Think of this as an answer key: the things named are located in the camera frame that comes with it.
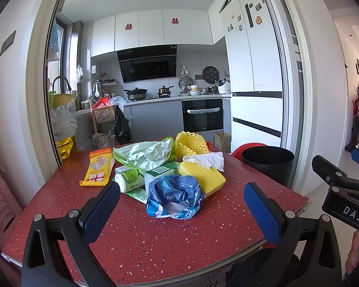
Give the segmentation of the person's right hand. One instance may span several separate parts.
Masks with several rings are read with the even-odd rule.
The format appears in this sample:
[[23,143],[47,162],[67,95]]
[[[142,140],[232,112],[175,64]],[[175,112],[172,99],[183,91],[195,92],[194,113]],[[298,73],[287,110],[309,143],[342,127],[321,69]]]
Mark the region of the person's right hand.
[[359,263],[359,231],[354,232],[352,246],[345,262],[345,270],[351,273]]

